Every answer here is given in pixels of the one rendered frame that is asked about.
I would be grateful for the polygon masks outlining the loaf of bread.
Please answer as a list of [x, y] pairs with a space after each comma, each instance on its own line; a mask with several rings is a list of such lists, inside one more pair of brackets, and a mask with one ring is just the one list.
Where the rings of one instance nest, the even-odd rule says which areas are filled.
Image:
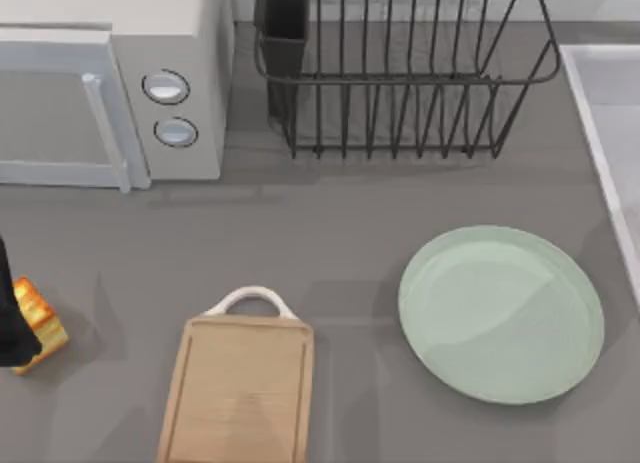
[[13, 287], [20, 311], [42, 345], [41, 353], [27, 365], [12, 368], [16, 375], [24, 375], [60, 350], [69, 341], [69, 335], [53, 307], [26, 276], [16, 279]]

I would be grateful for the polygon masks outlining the microwave door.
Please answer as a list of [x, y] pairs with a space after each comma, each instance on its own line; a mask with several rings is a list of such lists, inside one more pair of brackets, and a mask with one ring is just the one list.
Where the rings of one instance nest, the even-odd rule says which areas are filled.
[[131, 190], [150, 187], [110, 31], [8, 25], [0, 26], [0, 184], [119, 189], [82, 83], [85, 73], [102, 77]]

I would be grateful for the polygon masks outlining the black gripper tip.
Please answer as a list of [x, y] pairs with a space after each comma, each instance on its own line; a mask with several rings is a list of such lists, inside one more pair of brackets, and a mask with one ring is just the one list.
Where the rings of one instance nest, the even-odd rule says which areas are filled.
[[0, 236], [0, 367], [21, 367], [42, 352], [42, 344], [21, 313], [3, 238]]

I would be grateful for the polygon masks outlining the round microwave knob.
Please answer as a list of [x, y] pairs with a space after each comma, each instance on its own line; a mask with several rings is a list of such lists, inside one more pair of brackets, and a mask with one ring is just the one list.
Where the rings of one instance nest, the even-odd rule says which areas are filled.
[[186, 148], [198, 140], [199, 133], [192, 122], [184, 118], [175, 117], [156, 122], [154, 135], [165, 146]]
[[160, 105], [178, 105], [190, 95], [188, 81], [179, 73], [163, 69], [142, 79], [145, 95]]

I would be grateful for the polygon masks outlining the pale microwave oven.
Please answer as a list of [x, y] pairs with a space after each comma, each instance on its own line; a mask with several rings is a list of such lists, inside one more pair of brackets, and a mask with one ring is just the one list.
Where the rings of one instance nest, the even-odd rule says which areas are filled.
[[[220, 176], [235, 49], [231, 0], [0, 0], [1, 25], [110, 31], [151, 184]], [[163, 69], [190, 85], [178, 105], [157, 104], [142, 89], [144, 76]], [[175, 117], [197, 127], [193, 145], [156, 139], [155, 123]]]

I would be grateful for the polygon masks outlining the black cutlery holder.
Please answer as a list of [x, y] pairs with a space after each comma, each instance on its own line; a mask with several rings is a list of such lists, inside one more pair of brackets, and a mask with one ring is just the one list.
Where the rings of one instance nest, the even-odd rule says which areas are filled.
[[266, 67], [269, 117], [289, 119], [308, 41], [309, 0], [256, 0], [254, 26]]

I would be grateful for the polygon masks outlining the wooden cutting board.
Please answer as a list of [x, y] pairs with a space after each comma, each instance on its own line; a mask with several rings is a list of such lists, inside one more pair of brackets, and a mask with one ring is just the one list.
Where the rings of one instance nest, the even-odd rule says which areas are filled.
[[154, 463], [308, 463], [314, 331], [245, 286], [189, 319]]

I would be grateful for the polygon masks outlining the pale green plate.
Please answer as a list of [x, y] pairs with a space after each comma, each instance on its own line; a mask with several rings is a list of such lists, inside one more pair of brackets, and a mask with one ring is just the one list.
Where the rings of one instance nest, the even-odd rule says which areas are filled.
[[560, 397], [604, 348], [603, 305], [587, 273], [555, 244], [515, 228], [476, 225], [434, 237], [407, 262], [397, 304], [421, 364], [487, 403]]

